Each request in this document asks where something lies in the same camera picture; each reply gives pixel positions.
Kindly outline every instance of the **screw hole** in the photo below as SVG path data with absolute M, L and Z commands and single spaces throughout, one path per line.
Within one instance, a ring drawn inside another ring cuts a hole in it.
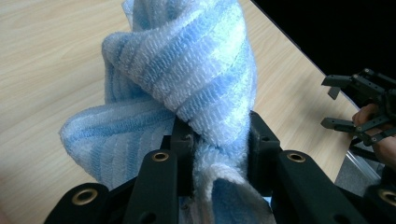
M 152 156 L 152 159 L 154 161 L 166 161 L 166 160 L 168 160 L 168 158 L 169 158 L 169 155 L 164 152 L 157 152 Z
M 379 197 L 385 202 L 396 206 L 396 193 L 391 190 L 380 189 L 378 191 Z
M 289 158 L 289 160 L 295 161 L 295 162 L 305 162 L 305 157 L 303 157 L 302 155 L 297 154 L 297 153 L 289 153 L 288 158 Z
M 92 202 L 97 196 L 98 191 L 96 189 L 82 189 L 73 196 L 72 203 L 75 205 L 84 205 Z

